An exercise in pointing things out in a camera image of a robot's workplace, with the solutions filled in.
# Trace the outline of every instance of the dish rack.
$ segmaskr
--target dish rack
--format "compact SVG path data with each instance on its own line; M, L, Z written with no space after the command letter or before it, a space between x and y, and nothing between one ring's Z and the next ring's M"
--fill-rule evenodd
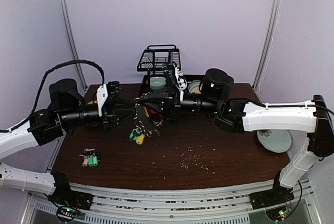
M141 94L144 90L143 86L147 84L147 86L150 87L151 77L163 76L162 65L169 62L173 63L175 67L181 70L180 50L176 45L147 46L137 65L138 72L147 72L147 75L144 76L142 81Z

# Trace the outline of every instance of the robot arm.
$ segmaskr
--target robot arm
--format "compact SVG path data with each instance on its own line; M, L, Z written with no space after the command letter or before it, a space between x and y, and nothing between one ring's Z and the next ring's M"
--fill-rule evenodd
M120 84L116 81L97 89L97 102L86 104L76 89L76 82L63 79L49 87L51 104L35 112L22 126L0 133L0 159L20 150L42 146L72 128L86 125L103 125L109 131L124 118L135 114L133 103L118 97ZM29 190L48 195L49 200L60 205L89 210L92 195L72 191L62 173L36 173L10 167L0 162L0 187Z
M253 209L285 203L285 198L294 199L292 188L322 157L334 153L334 130L324 99L314 95L313 100L298 103L262 104L249 99L229 99L233 78L218 69L207 70L200 84L201 94L186 93L178 99L178 91L171 93L175 85L172 68L164 68L169 93L161 100L169 103L152 106L158 93L140 98L140 102L157 109L167 119L177 120L178 113L205 114L213 124L226 132L243 133L266 129L285 129L307 132L305 143L291 162L275 177L271 190L251 194Z

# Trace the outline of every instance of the metal frame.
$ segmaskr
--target metal frame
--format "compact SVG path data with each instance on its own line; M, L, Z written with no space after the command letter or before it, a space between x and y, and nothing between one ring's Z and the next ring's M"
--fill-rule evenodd
M199 190L141 191L103 188L71 184L73 190L94 195L90 211L78 216L83 223L249 223L249 214L264 211L253 210L249 194L272 187L273 180L252 184ZM313 224L321 224L314 193L308 180L302 181L303 195ZM299 185L293 190L299 200ZM55 214L56 208L41 194L34 194L21 223L28 224L32 212L38 209Z
M72 54L72 58L74 60L78 60L79 57L78 57L77 48L76 48L75 42L74 42L74 37L73 37L71 24L70 24L70 21L69 21L67 3L66 3L66 0L59 0L59 1L61 3L61 7L62 7L63 18L64 18L64 23L65 23L65 28L66 28L66 35L67 35L68 45L69 45L69 48L70 48L70 51L71 51L71 54ZM76 64L75 69L76 69L76 72L77 72L78 77L79 77L81 88L82 88L82 90L85 90L87 88L87 84L86 84L84 74L82 72L82 68L79 64Z
M260 85L266 73L269 56L272 50L273 34L278 24L278 17L280 14L281 5L282 5L282 0L272 0L271 14L269 19L265 44L263 46L260 63L253 84L253 88L257 92L259 92L260 90Z

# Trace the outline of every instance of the black cable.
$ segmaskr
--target black cable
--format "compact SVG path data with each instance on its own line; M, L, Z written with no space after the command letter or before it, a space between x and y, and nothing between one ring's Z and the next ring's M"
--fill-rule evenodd
M62 68L62 67L65 67L65 66L69 66L69 65L74 65L74 64L87 64L87 65L90 65L90 66L93 66L95 67L101 74L102 76L102 85L104 84L104 71L102 69L101 66L99 66L98 64L96 64L95 62L93 61L86 61L86 60L73 60L73 61L67 61L67 62L64 62L64 63L61 63L61 64L58 64L54 67L52 67L51 69L47 70L42 78L42 81L40 83L40 86L38 88L38 92L37 92L37 95L36 95L36 98L35 98L35 103L33 105L33 108L29 114L29 116L27 118L25 118L23 121L21 121L20 123L16 124L15 126L13 126L11 129L0 129L0 133L9 133L15 129L18 129L19 127L23 126L24 124L26 124L30 118L32 117L32 115L34 114L35 110L36 110L36 107L37 107L37 103L38 103L38 100L39 100L39 97L40 97L40 94L41 94L41 91L42 91L42 88L43 88L43 85L45 83L45 80L47 78L47 76L56 71L57 69L59 68Z
M245 101L247 101L247 102L251 102L251 103L253 103L253 104L255 104L255 105L258 105L259 107L262 107L262 108L265 108L265 107L266 107L266 105L262 104L261 102L258 102L258 101L256 101L256 100L252 100L252 99L249 99L249 98L231 98L231 100L232 100L232 101L233 101L233 100L245 100Z
M73 208L70 207L70 206L66 206L66 205L59 206L59 205L55 204L55 203L49 198L49 196L48 196L47 194L44 194L44 195L45 195L45 197L48 199L48 201L51 202L51 203L52 203L55 207L57 207L59 210L64 210L64 208L69 208L69 209L71 209L71 213L74 214L74 215L78 215L78 214L81 213L80 211L78 211L78 210L76 210L76 209L73 209Z
M303 187L302 187L300 181L298 181L298 184L299 184L299 187L301 188L301 195L299 196L299 200L298 200L298 202L297 202L297 205L296 205L296 206L294 207L294 209L288 214L288 216L285 217L285 219L288 219L288 218L293 214L293 212L295 212L295 210L297 209L299 203L300 203L301 200L302 200L302 196L303 196Z

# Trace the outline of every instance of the white bracket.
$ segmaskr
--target white bracket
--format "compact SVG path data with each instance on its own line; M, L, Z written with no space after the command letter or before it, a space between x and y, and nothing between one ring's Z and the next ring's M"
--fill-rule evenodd
M98 100L99 117L102 117L102 107L107 97L108 97L108 90L106 88L106 84L100 85L96 93L96 98Z

